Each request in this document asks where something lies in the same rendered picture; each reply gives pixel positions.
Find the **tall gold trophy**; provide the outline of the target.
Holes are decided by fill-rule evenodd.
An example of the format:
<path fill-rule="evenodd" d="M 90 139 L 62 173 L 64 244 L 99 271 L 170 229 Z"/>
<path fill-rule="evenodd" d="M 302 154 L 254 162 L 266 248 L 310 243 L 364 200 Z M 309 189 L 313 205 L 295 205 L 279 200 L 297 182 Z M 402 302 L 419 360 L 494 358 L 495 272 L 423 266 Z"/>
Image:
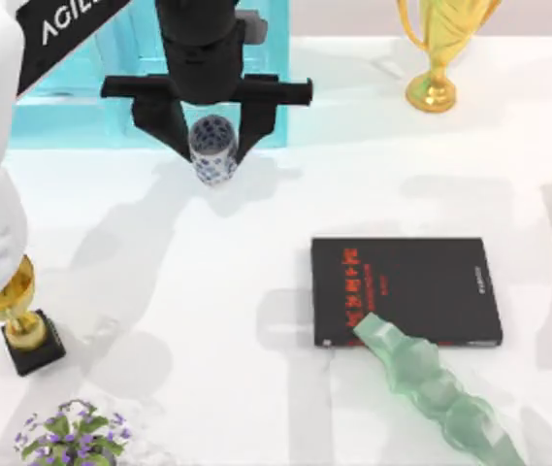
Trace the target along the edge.
<path fill-rule="evenodd" d="M 409 20 L 408 1 L 396 0 L 406 36 L 429 58 L 429 70 L 406 87 L 406 99 L 414 108 L 438 114 L 455 105 L 456 87 L 447 77 L 448 65 L 501 3 L 502 0 L 419 0 L 422 36 L 417 37 Z"/>

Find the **black book with red print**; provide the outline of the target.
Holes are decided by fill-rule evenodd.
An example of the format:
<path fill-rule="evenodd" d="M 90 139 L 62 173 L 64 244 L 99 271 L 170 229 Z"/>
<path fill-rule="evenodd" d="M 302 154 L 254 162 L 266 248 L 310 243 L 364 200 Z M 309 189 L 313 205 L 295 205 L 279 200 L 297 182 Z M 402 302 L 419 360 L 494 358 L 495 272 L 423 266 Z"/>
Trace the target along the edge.
<path fill-rule="evenodd" d="M 353 329 L 368 314 L 439 346 L 503 341 L 480 238 L 314 238 L 310 264 L 318 347 L 359 345 Z"/>

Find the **purple flowering potted plant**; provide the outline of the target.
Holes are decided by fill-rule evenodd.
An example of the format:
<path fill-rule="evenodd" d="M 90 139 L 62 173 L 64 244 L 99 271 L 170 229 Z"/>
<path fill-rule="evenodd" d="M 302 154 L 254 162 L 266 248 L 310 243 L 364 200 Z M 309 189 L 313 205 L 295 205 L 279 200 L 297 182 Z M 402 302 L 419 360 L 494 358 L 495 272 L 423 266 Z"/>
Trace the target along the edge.
<path fill-rule="evenodd" d="M 27 466 L 117 466 L 132 438 L 124 416 L 107 416 L 74 398 L 50 414 L 29 416 L 15 435 L 14 451 Z"/>

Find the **blue and white patterned cup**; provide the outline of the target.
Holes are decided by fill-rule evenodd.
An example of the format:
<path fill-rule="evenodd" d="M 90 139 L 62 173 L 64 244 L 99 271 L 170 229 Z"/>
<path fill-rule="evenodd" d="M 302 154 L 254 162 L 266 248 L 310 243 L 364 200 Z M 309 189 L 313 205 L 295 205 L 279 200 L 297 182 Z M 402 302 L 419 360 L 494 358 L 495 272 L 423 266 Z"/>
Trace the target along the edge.
<path fill-rule="evenodd" d="M 215 186 L 228 181 L 236 172 L 237 136 L 224 116 L 198 119 L 189 130 L 188 145 L 191 163 L 202 183 Z"/>

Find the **gold trophy with black base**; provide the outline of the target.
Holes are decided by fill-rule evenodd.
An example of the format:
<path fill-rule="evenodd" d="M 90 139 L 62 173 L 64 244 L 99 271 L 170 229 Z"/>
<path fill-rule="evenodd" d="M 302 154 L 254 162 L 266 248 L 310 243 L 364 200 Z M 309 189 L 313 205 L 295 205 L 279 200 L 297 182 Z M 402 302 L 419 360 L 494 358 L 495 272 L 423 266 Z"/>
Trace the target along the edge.
<path fill-rule="evenodd" d="M 21 377 L 66 355 L 53 321 L 42 310 L 30 310 L 34 293 L 35 271 L 25 254 L 9 283 L 0 291 L 1 330 L 16 373 Z"/>

